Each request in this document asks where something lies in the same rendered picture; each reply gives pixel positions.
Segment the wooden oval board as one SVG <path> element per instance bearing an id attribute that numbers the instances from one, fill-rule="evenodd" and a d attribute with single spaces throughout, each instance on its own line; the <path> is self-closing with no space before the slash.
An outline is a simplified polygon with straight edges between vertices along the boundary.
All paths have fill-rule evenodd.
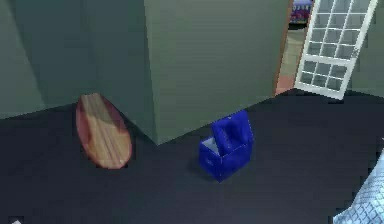
<path id="1" fill-rule="evenodd" d="M 131 159 L 131 135 L 119 111 L 103 95 L 81 95 L 76 105 L 75 121 L 81 145 L 97 166 L 121 169 Z"/>

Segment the blue open box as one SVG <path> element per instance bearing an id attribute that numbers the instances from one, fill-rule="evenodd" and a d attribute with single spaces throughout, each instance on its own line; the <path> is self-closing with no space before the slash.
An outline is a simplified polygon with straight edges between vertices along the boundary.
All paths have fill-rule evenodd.
<path id="1" fill-rule="evenodd" d="M 199 164 L 222 182 L 250 161 L 254 136 L 245 110 L 213 122 L 211 129 L 213 135 L 200 142 Z"/>

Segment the white glass-paned door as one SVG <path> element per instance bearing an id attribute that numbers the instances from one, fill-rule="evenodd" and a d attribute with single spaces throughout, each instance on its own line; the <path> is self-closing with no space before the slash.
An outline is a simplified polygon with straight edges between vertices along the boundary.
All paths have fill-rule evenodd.
<path id="1" fill-rule="evenodd" d="M 296 89 L 344 98 L 379 0 L 315 0 Z"/>

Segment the pale blue checked bed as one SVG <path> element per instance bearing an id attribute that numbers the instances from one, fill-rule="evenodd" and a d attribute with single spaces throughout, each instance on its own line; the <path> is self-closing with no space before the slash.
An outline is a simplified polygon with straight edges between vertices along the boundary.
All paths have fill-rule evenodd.
<path id="1" fill-rule="evenodd" d="M 332 224 L 384 224 L 384 145 L 353 202 L 332 218 Z"/>

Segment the purple and red furniture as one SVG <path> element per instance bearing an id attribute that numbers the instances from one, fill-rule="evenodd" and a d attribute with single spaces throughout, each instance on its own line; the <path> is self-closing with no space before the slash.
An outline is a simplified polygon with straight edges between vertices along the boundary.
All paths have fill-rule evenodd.
<path id="1" fill-rule="evenodd" d="M 310 18 L 313 0 L 293 0 L 291 24 L 306 24 Z"/>

